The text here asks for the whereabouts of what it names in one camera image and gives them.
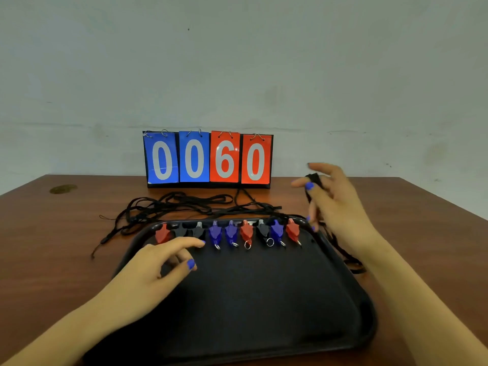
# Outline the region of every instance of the brown table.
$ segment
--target brown table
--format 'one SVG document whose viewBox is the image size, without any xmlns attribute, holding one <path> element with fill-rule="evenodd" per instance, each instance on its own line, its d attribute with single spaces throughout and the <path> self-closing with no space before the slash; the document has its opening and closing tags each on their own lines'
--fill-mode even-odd
<svg viewBox="0 0 488 366">
<path fill-rule="evenodd" d="M 303 190 L 292 178 L 273 178 L 271 190 L 250 190 L 284 213 L 307 215 Z M 488 221 L 401 178 L 353 178 L 383 236 L 439 297 L 488 344 Z M 53 195 L 49 189 L 76 184 Z M 131 237 L 117 236 L 90 253 L 134 197 L 159 197 L 144 177 L 47 175 L 0 196 L 0 363 L 108 283 Z M 211 196 L 232 190 L 187 189 Z M 175 218 L 188 214 L 179 212 Z M 364 349 L 253 361 L 249 365 L 412 365 L 380 291 L 368 274 L 357 276 L 375 302 L 379 328 Z"/>
</svg>

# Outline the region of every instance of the red number card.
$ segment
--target red number card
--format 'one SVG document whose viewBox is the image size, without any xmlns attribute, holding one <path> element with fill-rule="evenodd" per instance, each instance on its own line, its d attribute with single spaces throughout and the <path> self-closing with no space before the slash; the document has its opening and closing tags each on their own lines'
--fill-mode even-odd
<svg viewBox="0 0 488 366">
<path fill-rule="evenodd" d="M 212 131 L 210 137 L 210 182 L 239 182 L 237 132 Z"/>
<path fill-rule="evenodd" d="M 241 184 L 269 184 L 271 138 L 270 135 L 242 136 Z"/>
</svg>

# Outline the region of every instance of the painted fingernail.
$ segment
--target painted fingernail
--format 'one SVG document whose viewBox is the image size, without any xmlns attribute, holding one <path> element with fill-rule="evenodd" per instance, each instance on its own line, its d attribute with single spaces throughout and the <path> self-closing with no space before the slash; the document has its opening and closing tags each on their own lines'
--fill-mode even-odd
<svg viewBox="0 0 488 366">
<path fill-rule="evenodd" d="M 188 264 L 188 269 L 191 271 L 195 267 L 195 260 L 189 260 L 186 264 Z"/>
</svg>

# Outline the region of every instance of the tray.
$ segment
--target tray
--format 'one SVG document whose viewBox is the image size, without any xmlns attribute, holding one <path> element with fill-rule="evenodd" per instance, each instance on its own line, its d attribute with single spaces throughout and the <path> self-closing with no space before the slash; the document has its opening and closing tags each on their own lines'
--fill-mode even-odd
<svg viewBox="0 0 488 366">
<path fill-rule="evenodd" d="M 88 351 L 85 363 L 209 365 L 366 344 L 377 327 L 369 296 L 325 236 L 314 233 L 305 219 L 293 219 L 300 226 L 302 247 L 286 233 L 286 248 L 268 247 L 254 228 L 250 250 L 241 237 L 239 248 L 229 246 L 223 233 L 218 251 L 206 232 L 207 245 L 191 249 L 198 270 L 147 316 Z M 194 228 L 198 221 L 205 228 L 213 222 L 166 223 L 168 228 L 180 223 Z M 225 227 L 230 219 L 218 221 Z M 155 231 L 163 223 L 137 234 L 114 275 L 146 243 L 155 243 Z"/>
</svg>

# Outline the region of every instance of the wall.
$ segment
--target wall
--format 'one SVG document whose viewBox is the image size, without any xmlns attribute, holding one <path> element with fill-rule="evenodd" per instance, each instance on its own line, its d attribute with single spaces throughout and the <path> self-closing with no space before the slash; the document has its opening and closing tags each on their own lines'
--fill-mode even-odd
<svg viewBox="0 0 488 366">
<path fill-rule="evenodd" d="M 0 193 L 142 175 L 143 129 L 275 135 L 488 218 L 488 0 L 0 0 Z"/>
</svg>

